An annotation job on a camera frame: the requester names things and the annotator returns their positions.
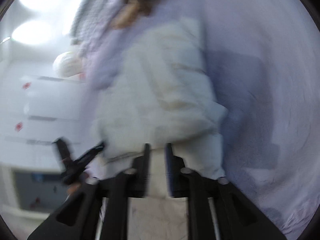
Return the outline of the white round cushion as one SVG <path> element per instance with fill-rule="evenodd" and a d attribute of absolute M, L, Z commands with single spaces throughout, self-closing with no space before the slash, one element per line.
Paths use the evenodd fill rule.
<path fill-rule="evenodd" d="M 53 62 L 53 71 L 59 77 L 72 77 L 82 73 L 82 59 L 68 51 L 60 54 Z"/>

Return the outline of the lavender textured bed blanket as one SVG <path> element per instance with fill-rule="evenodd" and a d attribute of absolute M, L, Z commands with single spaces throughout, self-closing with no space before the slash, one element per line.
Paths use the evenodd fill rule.
<path fill-rule="evenodd" d="M 208 197 L 221 239 L 301 239 L 319 208 L 319 29 L 300 0 L 149 0 L 151 13 L 111 27 L 126 0 L 103 0 L 82 39 L 85 126 L 147 30 L 183 17 L 202 24 L 222 168 Z"/>

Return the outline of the cream quilted puffer jacket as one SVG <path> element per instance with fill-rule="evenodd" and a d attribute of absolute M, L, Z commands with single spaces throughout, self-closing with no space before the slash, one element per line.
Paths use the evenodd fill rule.
<path fill-rule="evenodd" d="M 129 166 L 144 144 L 152 148 L 147 197 L 133 199 L 129 239 L 186 239 L 185 198 L 165 184 L 164 146 L 210 179 L 225 175 L 217 103 L 205 71 L 200 21 L 183 17 L 147 30 L 125 52 L 119 76 L 100 94 L 94 129 L 108 142 L 101 157 L 110 177 Z"/>

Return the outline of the white drawer cabinet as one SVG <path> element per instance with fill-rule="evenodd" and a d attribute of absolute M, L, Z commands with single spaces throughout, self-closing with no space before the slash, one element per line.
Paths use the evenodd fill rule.
<path fill-rule="evenodd" d="M 82 74 L 62 78 L 48 62 L 10 63 L 1 76 L 1 165 L 59 171 L 57 138 L 76 158 L 95 146 L 82 112 L 85 95 Z"/>

